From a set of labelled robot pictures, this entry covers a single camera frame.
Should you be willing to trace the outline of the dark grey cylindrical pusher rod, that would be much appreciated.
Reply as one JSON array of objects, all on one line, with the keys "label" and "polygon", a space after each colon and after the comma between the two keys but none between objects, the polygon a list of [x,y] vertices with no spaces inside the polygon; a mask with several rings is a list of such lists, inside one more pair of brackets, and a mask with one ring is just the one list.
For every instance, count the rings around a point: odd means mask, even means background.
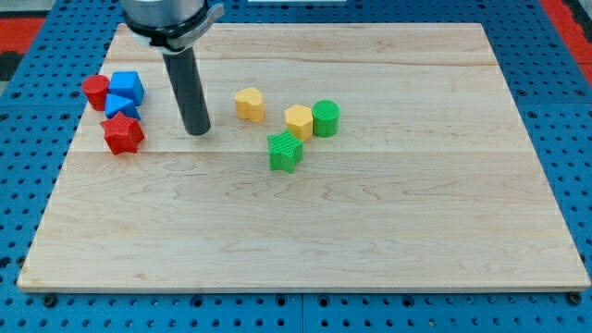
[{"label": "dark grey cylindrical pusher rod", "polygon": [[163,58],[185,130],[190,135],[204,135],[211,122],[193,50]]}]

